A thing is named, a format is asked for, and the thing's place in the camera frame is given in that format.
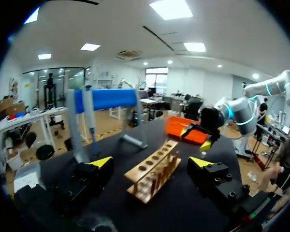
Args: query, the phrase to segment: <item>ceiling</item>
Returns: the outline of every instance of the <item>ceiling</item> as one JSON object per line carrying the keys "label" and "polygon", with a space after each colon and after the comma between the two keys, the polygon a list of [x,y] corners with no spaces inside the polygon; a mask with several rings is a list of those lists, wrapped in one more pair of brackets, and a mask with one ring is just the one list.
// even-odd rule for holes
{"label": "ceiling", "polygon": [[[143,68],[196,67],[260,79],[290,69],[290,41],[272,16],[254,0],[186,0],[193,17],[163,20],[150,6],[156,0],[103,0],[99,5],[49,1],[38,20],[15,36],[13,51],[23,71],[40,65],[83,64],[94,57],[113,59],[123,50],[140,50],[142,59],[127,62]],[[143,28],[148,27],[174,51]],[[204,43],[206,52],[191,53],[182,43]],[[81,51],[85,43],[101,45]],[[38,54],[52,53],[49,60]]]}

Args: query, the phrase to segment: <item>ceiling light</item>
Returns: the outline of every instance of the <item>ceiling light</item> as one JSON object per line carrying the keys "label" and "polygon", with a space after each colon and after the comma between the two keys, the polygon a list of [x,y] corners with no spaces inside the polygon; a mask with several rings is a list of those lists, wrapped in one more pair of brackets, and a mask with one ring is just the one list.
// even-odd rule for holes
{"label": "ceiling light", "polygon": [[150,6],[164,20],[193,17],[185,0],[161,0],[150,4]]}
{"label": "ceiling light", "polygon": [[184,46],[190,52],[206,52],[205,45],[203,43],[184,43]]}
{"label": "ceiling light", "polygon": [[255,79],[258,79],[258,78],[259,78],[259,74],[254,73],[254,74],[252,75],[252,77],[255,78]]}
{"label": "ceiling light", "polygon": [[86,44],[84,44],[84,46],[82,46],[81,50],[93,52],[94,50],[98,49],[99,47],[100,47],[100,45],[86,43]]}
{"label": "ceiling light", "polygon": [[50,59],[52,54],[40,54],[38,55],[39,59]]}
{"label": "ceiling light", "polygon": [[29,16],[29,18],[24,22],[24,24],[37,21],[38,20],[38,13],[39,13],[39,7],[33,12],[32,15]]}

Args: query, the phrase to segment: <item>cardboard box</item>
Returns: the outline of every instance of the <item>cardboard box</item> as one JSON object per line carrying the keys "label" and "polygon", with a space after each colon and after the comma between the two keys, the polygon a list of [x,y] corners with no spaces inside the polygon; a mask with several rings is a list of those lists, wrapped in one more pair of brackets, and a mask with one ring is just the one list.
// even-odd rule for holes
{"label": "cardboard box", "polygon": [[13,98],[6,98],[0,101],[0,112],[13,105]]}
{"label": "cardboard box", "polygon": [[23,102],[16,103],[6,109],[7,115],[15,115],[21,112],[25,112],[25,104]]}

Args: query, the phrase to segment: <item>blue foam roller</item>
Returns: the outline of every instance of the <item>blue foam roller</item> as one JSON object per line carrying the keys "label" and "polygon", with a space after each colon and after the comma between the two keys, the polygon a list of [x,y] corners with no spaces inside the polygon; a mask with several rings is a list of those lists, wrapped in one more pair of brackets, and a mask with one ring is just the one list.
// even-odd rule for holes
{"label": "blue foam roller", "polygon": [[77,89],[74,91],[74,101],[75,101],[75,110],[77,114],[83,113],[84,105],[83,105],[83,94],[81,89]]}
{"label": "blue foam roller", "polygon": [[[84,112],[83,95],[80,89],[75,90],[75,109],[77,114]],[[134,89],[93,89],[94,110],[136,105]]]}

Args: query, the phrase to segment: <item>air conditioner vent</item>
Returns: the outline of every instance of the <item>air conditioner vent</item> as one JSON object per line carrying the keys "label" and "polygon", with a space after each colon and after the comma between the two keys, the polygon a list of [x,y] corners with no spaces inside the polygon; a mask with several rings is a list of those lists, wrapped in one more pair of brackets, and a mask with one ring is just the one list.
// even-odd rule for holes
{"label": "air conditioner vent", "polygon": [[119,52],[116,56],[115,59],[119,60],[124,60],[124,61],[132,61],[136,59],[140,59],[142,55],[141,51],[138,50],[125,50],[122,52]]}

